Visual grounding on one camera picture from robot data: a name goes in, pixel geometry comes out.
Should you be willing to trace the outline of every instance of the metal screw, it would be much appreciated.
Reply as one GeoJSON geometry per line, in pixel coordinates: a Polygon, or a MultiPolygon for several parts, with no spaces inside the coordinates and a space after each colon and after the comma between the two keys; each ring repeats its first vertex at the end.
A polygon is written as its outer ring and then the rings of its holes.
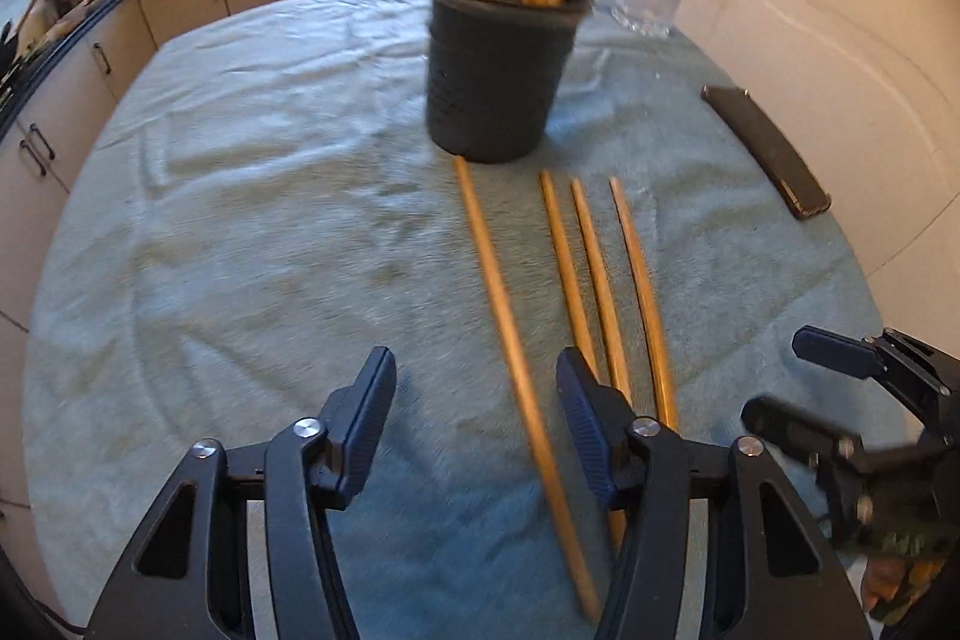
{"type": "Polygon", "coordinates": [[[301,418],[294,424],[294,434],[297,437],[306,439],[307,437],[313,437],[317,432],[320,432],[320,421],[316,418],[301,418]]]}
{"type": "Polygon", "coordinates": [[[874,500],[864,494],[856,501],[856,520],[867,525],[874,517],[874,500]]]}
{"type": "Polygon", "coordinates": [[[763,443],[756,437],[741,437],[736,442],[736,448],[744,456],[760,456],[763,453],[763,443]]]}
{"type": "Polygon", "coordinates": [[[656,437],[659,434],[659,423],[653,418],[637,418],[632,429],[637,437],[656,437]]]}
{"type": "Polygon", "coordinates": [[[210,456],[213,456],[213,453],[216,452],[217,440],[210,439],[209,437],[198,439],[190,448],[191,455],[197,458],[210,458],[210,456]]]}

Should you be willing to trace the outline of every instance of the black cable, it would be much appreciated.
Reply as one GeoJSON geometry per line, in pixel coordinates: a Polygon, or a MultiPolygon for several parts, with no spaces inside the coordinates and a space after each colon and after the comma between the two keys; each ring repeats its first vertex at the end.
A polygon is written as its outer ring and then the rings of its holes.
{"type": "MultiPolygon", "coordinates": [[[[29,510],[30,506],[23,503],[22,501],[13,501],[12,499],[4,499],[0,497],[0,504],[8,504],[11,507],[19,507],[21,510],[29,510]]],[[[3,509],[0,509],[0,518],[3,517],[3,509]]]]}
{"type": "Polygon", "coordinates": [[[68,632],[70,632],[70,634],[76,634],[79,637],[83,637],[86,634],[86,627],[78,627],[76,624],[71,624],[64,617],[62,617],[61,614],[57,613],[56,610],[50,608],[49,605],[45,605],[35,597],[34,602],[37,603],[37,607],[40,608],[40,612],[42,612],[54,624],[58,624],[63,629],[66,629],[68,632]]]}

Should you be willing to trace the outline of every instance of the table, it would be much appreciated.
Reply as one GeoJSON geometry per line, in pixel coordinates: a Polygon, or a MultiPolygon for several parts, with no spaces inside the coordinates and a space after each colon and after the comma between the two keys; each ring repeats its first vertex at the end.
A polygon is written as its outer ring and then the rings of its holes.
{"type": "MultiPolygon", "coordinates": [[[[366,490],[331,521],[363,637],[592,635],[451,159],[424,131],[428,14],[429,0],[291,0],[222,20],[167,44],[104,129],[47,259],[25,376],[31,502],[72,621],[88,619],[192,442],[272,437],[386,344],[397,397],[366,490]]],[[[706,83],[728,78],[682,36],[637,38],[598,13],[578,34],[541,146],[510,166],[472,167],[601,593],[607,531],[553,386],[571,338],[541,167],[571,237],[566,178],[587,186],[639,413],[653,411],[649,367],[610,175],[648,254],[687,437],[730,442],[760,391],[868,440],[904,435],[878,387],[792,356],[800,325],[866,335],[880,319],[835,220],[790,217],[699,99],[706,83]]],[[[253,579],[262,608],[261,569],[253,579]]],[[[698,620],[688,605],[680,635],[698,620]]]]}

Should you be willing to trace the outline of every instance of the white tiled wall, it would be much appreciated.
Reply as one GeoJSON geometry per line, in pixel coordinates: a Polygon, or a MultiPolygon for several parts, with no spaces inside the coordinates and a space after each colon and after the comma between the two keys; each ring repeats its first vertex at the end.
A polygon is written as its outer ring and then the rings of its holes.
{"type": "Polygon", "coordinates": [[[677,23],[832,194],[885,322],[960,354],[960,0],[683,0],[677,23]]]}

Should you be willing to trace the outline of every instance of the smartphone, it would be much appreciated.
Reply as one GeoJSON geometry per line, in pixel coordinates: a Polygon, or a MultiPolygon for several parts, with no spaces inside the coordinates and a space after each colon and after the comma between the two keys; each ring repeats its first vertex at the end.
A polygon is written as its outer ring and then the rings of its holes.
{"type": "Polygon", "coordinates": [[[794,218],[806,220],[829,208],[829,195],[750,94],[742,88],[707,85],[700,95],[754,156],[794,218]]]}

